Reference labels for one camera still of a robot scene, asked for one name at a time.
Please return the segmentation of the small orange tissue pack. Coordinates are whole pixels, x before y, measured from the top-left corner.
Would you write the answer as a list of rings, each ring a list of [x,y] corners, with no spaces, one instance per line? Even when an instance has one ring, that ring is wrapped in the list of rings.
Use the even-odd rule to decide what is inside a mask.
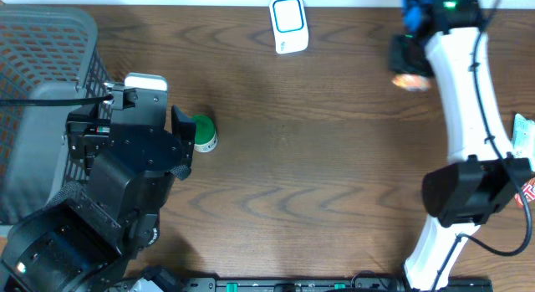
[[[407,91],[427,91],[431,87],[430,81],[418,74],[396,74],[392,83]]]

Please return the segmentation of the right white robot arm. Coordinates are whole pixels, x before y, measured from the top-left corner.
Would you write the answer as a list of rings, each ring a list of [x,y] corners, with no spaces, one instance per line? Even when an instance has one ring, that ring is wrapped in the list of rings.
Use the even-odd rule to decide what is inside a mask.
[[[405,27],[390,44],[390,70],[436,81],[448,137],[447,163],[422,181],[425,225],[405,260],[400,291],[485,291],[484,279],[450,272],[476,231],[532,177],[504,129],[487,57],[494,12],[479,0],[401,0]]]

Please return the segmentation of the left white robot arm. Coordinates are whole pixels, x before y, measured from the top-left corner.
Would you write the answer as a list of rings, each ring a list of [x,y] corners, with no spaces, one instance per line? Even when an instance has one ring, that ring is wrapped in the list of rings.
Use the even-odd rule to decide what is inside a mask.
[[[103,291],[152,245],[175,180],[191,174],[195,122],[163,88],[115,85],[69,113],[69,154],[86,180],[66,183],[14,225],[1,255],[4,291]]]

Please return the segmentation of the green lid jar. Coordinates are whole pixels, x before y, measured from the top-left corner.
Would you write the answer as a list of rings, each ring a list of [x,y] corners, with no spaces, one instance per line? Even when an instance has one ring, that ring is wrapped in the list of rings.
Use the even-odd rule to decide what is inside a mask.
[[[206,115],[194,115],[192,119],[196,124],[195,150],[200,153],[213,151],[218,144],[218,134],[212,119]]]

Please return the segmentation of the orange Top chocolate bar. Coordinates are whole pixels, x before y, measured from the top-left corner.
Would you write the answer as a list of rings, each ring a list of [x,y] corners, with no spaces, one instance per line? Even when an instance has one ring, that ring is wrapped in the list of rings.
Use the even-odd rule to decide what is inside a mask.
[[[533,177],[522,185],[522,193],[527,202],[531,202],[535,199],[534,184],[535,178]],[[522,199],[518,194],[514,196],[514,199],[519,207],[523,207]]]

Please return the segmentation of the light blue wipes packet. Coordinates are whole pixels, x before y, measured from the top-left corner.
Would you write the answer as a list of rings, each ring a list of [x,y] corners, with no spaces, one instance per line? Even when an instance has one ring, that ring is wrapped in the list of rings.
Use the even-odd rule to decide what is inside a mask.
[[[513,121],[512,146],[515,156],[534,158],[534,121],[519,113]]]

